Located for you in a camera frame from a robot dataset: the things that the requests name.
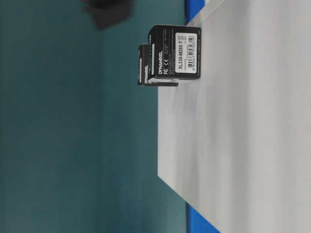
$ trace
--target white tabletop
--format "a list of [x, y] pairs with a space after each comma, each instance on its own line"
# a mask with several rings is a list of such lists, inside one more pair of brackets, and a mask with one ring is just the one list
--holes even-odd
[[202, 76], [158, 89], [158, 175], [221, 232], [311, 231], [311, 1], [211, 0]]

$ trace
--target product box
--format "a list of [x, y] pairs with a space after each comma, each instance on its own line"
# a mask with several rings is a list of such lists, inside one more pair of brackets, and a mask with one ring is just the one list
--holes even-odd
[[150, 82], [188, 82], [201, 75], [201, 28], [155, 25], [148, 34]]
[[148, 56], [149, 49], [147, 44], [140, 45], [138, 48], [138, 85], [144, 86], [178, 86], [178, 83], [160, 83], [148, 81]]

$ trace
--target black box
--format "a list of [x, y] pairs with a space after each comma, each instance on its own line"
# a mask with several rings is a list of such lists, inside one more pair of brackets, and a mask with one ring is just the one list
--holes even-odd
[[148, 82], [148, 56], [149, 49], [147, 44], [140, 45], [138, 48], [138, 85], [144, 86], [178, 86], [178, 83], [159, 83]]
[[183, 82], [201, 75], [201, 28], [155, 25], [148, 34], [149, 81]]

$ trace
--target green wall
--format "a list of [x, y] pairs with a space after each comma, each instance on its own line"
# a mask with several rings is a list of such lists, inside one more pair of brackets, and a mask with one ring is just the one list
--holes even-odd
[[156, 176], [157, 91], [135, 83], [138, 45], [184, 1], [135, 1], [104, 32], [78, 1], [0, 3], [0, 232], [185, 232]]

